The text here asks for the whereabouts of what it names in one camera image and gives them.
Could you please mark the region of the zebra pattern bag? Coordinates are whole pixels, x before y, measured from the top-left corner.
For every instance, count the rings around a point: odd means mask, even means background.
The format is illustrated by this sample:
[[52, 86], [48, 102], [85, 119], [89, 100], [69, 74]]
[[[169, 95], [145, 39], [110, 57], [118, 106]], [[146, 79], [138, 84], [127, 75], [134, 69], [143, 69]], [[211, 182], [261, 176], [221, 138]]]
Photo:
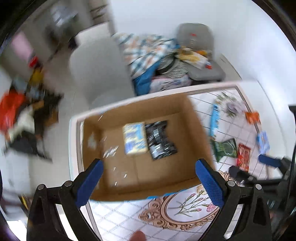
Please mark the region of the zebra pattern bag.
[[166, 56], [163, 58], [155, 71], [156, 76], [166, 76], [167, 78], [181, 78], [188, 73], [188, 69], [184, 62], [174, 56]]

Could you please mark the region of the plaid blanket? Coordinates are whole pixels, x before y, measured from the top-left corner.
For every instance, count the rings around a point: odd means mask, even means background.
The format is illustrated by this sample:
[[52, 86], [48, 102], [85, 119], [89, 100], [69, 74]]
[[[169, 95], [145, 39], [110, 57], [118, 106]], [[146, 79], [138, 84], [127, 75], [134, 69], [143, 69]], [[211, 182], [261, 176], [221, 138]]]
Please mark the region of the plaid blanket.
[[155, 34], [115, 33], [118, 44], [132, 79], [144, 74], [151, 66], [180, 46], [175, 39]]

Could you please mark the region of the black stroller frame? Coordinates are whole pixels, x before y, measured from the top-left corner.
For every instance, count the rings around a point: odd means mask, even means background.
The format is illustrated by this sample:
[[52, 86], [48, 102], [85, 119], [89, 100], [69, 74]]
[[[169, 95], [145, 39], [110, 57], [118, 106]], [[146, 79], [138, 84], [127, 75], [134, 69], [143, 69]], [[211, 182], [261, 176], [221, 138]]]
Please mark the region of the black stroller frame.
[[45, 152], [44, 133], [46, 128], [58, 122], [58, 105], [63, 97], [62, 94], [48, 93], [43, 99], [22, 106], [18, 112], [17, 119], [20, 112], [31, 105], [35, 111], [33, 115], [35, 133], [32, 134], [23, 131], [11, 142], [7, 136], [7, 132], [6, 147], [3, 149], [3, 154], [7, 154], [9, 151], [16, 151], [51, 162], [52, 159]]

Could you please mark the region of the light blue tissue packet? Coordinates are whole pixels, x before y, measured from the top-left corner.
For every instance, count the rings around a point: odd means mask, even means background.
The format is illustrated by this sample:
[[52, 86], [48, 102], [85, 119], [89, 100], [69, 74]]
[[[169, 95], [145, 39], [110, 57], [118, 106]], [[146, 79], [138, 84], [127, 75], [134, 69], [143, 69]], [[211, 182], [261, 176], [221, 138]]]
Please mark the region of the light blue tissue packet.
[[270, 150], [270, 145], [266, 132], [260, 132], [256, 137], [256, 143], [260, 154], [266, 154]]

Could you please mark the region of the white goose plush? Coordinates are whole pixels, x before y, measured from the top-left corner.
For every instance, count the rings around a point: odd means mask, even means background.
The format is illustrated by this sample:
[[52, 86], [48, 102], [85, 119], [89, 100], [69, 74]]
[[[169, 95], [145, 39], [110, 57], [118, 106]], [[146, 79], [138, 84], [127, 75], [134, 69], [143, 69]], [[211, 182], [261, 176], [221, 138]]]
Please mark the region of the white goose plush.
[[20, 135], [23, 131], [34, 134], [35, 133], [35, 121], [34, 121], [34, 109], [33, 107], [27, 106], [24, 108], [14, 124], [12, 128], [8, 130], [7, 136], [9, 140], [12, 142], [18, 135]]

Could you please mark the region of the yellow snack bag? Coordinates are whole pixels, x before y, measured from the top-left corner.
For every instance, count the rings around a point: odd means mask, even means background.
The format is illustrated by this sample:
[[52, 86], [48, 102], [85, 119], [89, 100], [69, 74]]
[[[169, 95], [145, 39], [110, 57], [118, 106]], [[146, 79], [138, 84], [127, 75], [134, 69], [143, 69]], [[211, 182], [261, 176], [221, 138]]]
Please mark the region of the yellow snack bag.
[[184, 54], [182, 51], [180, 51], [176, 57], [187, 63], [187, 64], [190, 64], [198, 69], [202, 69], [203, 67], [205, 67], [205, 65], [207, 64], [208, 62], [208, 59], [194, 51], [190, 51], [189, 53], [187, 54]]

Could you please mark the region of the green snack packet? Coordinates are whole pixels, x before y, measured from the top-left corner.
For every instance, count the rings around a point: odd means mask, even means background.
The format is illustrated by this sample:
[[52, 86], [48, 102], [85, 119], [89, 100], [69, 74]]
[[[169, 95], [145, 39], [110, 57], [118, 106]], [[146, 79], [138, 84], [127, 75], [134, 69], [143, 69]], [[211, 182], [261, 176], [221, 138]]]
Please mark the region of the green snack packet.
[[217, 162], [220, 162], [223, 157], [237, 158], [237, 145], [234, 138], [224, 142], [212, 140], [211, 144]]

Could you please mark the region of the white chair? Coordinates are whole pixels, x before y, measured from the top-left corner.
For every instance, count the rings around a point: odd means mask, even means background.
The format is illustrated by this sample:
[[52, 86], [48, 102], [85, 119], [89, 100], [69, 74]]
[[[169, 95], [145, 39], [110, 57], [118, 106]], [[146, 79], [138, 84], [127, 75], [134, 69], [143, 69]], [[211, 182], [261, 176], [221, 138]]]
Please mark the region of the white chair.
[[109, 23], [105, 22], [80, 31], [74, 39], [79, 46], [108, 37], [111, 37], [111, 33], [109, 31]]

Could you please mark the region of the blue tube snack packet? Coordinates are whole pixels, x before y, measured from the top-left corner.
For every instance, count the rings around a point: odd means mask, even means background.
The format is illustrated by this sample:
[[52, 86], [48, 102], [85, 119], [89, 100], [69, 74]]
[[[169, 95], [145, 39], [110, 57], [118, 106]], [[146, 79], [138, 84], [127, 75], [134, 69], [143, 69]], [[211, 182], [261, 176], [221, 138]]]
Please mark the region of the blue tube snack packet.
[[212, 115], [210, 120], [210, 137], [212, 139], [216, 138], [216, 134], [219, 128], [219, 120], [220, 120], [220, 110], [217, 104], [213, 105]]

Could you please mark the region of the open cardboard box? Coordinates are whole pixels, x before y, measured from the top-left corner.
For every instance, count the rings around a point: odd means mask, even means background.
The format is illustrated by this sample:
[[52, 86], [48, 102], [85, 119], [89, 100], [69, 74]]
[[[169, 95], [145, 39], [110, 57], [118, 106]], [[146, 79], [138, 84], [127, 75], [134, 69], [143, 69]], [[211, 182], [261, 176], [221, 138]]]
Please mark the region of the open cardboard box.
[[175, 193], [199, 184], [199, 159], [213, 164], [208, 135], [184, 94], [133, 102], [83, 121], [82, 160], [102, 161], [96, 201]]

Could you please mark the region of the orange plastic bag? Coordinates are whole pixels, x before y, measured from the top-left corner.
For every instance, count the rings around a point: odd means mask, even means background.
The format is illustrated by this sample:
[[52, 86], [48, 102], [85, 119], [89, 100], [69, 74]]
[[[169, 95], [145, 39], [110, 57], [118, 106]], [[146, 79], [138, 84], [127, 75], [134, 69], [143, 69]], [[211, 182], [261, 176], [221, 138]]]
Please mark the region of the orange plastic bag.
[[19, 107], [26, 101], [26, 97], [16, 90], [6, 92], [0, 105], [0, 128], [2, 133], [6, 133], [16, 121], [16, 113]]

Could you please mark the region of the black snack packet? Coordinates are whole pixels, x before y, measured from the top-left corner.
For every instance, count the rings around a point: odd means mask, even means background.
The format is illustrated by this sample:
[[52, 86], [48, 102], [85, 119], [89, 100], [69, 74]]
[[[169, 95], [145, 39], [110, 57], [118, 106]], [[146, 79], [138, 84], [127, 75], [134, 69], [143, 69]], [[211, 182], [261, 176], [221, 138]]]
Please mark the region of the black snack packet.
[[174, 143], [168, 140], [166, 127], [168, 121], [157, 121], [145, 125], [147, 145], [153, 160], [158, 160], [178, 152]]

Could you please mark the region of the blue white snack packet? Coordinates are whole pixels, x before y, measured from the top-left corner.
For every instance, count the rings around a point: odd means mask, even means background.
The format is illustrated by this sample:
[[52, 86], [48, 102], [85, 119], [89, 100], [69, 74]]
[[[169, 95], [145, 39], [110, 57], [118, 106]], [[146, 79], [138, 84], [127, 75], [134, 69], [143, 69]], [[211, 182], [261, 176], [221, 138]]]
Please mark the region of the blue white snack packet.
[[128, 123], [122, 130], [127, 155], [138, 155], [148, 151], [144, 122]]

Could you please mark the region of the orange snack packet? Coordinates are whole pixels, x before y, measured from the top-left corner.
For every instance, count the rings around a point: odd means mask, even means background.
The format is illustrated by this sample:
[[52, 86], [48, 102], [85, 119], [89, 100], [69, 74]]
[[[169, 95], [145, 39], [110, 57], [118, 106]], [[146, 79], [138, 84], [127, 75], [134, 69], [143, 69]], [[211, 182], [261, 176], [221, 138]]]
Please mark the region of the orange snack packet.
[[261, 124], [258, 112], [245, 112], [245, 118], [250, 125]]

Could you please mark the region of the red snack packet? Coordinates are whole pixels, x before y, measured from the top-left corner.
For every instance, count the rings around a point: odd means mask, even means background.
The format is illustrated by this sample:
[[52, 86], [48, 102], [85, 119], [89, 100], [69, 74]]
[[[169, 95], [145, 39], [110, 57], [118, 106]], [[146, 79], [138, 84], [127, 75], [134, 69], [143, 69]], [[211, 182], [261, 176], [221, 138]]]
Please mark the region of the red snack packet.
[[251, 149], [248, 146], [242, 143], [239, 143], [236, 166], [239, 169], [248, 172], [250, 156], [251, 156]]

